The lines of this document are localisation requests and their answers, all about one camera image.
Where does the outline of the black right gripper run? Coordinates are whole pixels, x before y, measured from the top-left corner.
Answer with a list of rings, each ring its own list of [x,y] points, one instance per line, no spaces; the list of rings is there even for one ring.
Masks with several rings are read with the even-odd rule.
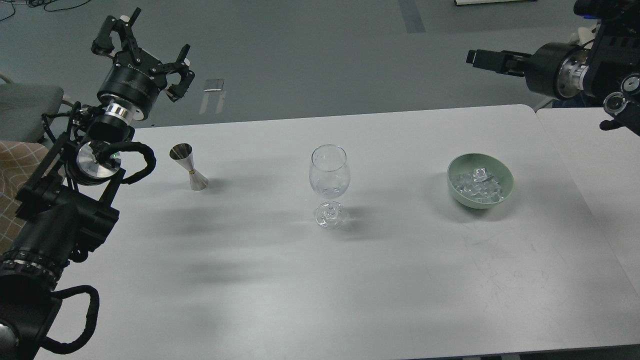
[[[551,42],[535,53],[502,50],[469,50],[466,63],[490,68],[499,75],[525,77],[527,88],[556,100],[569,100],[583,91],[583,48]]]

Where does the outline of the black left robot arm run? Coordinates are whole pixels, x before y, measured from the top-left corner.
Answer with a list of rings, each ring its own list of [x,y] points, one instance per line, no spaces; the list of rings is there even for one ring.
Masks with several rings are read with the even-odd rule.
[[[138,45],[133,27],[141,11],[103,21],[91,52],[112,66],[99,104],[75,103],[64,114],[66,130],[16,194],[25,225],[1,256],[3,360],[33,360],[42,349],[75,353],[95,333],[98,290],[57,285],[64,269],[84,262],[112,232],[119,187],[156,167],[150,146],[134,141],[134,123],[148,119],[160,93],[176,102],[195,79],[188,44],[167,63]]]

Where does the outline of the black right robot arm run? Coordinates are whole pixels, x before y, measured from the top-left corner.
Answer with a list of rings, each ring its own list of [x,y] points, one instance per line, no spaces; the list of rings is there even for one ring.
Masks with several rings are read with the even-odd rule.
[[[592,41],[547,43],[533,54],[469,50],[466,63],[525,78],[530,91],[554,100],[585,95],[609,115],[599,124],[601,130],[626,128],[638,134],[639,9],[637,0],[577,0],[574,14],[597,21]]]

